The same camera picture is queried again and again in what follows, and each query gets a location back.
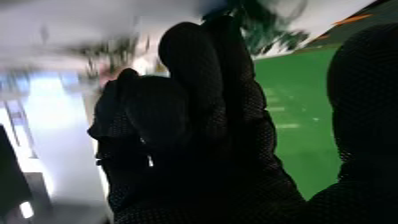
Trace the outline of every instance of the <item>green wall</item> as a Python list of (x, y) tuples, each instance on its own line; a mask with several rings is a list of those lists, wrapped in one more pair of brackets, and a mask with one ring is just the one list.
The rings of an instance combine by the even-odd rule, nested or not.
[(329, 49), (257, 63), (258, 82), (278, 125), (278, 155), (306, 198), (336, 183), (340, 171), (326, 94), (335, 52)]

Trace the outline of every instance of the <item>wall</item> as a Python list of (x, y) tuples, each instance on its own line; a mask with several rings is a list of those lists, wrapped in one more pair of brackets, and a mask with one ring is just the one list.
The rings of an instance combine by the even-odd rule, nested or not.
[(65, 90), (59, 73), (33, 74), (24, 107), (52, 200), (104, 205), (84, 99)]
[(306, 198), (336, 182), (340, 170), (326, 94), (335, 51), (294, 54), (257, 63), (278, 125), (278, 154)]

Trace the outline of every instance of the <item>hand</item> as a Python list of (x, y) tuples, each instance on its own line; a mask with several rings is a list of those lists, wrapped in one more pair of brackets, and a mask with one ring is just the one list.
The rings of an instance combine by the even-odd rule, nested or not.
[(171, 28), (161, 59), (171, 78), (123, 71), (89, 130), (116, 222), (177, 223), (178, 216), (182, 223), (287, 223), (304, 199), (274, 154), (276, 127), (230, 17)]

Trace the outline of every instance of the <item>finger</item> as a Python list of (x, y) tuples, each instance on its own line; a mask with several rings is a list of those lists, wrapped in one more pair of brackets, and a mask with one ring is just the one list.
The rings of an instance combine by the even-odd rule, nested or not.
[(134, 79), (139, 77), (132, 69), (125, 69), (116, 81), (109, 81), (104, 94), (97, 103), (95, 123), (89, 128), (93, 138), (127, 137), (136, 135), (134, 126), (127, 119), (125, 109), (121, 105), (123, 92), (132, 85)]
[(125, 105), (146, 146), (157, 150), (177, 148), (189, 126), (189, 100), (178, 83), (164, 77), (141, 77)]
[(255, 80), (255, 64), (233, 17), (225, 16), (203, 25), (214, 40), (225, 79), (228, 119), (251, 123), (265, 117), (265, 95)]
[(161, 41), (159, 54), (171, 78), (189, 92), (196, 135), (214, 142), (226, 135), (223, 75), (210, 36), (200, 25), (182, 23), (171, 28)]

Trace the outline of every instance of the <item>white wall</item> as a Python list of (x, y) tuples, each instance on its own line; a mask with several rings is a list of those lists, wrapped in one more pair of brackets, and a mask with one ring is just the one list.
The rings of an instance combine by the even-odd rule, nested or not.
[(84, 99), (65, 91), (58, 73), (34, 74), (24, 106), (52, 200), (104, 204)]

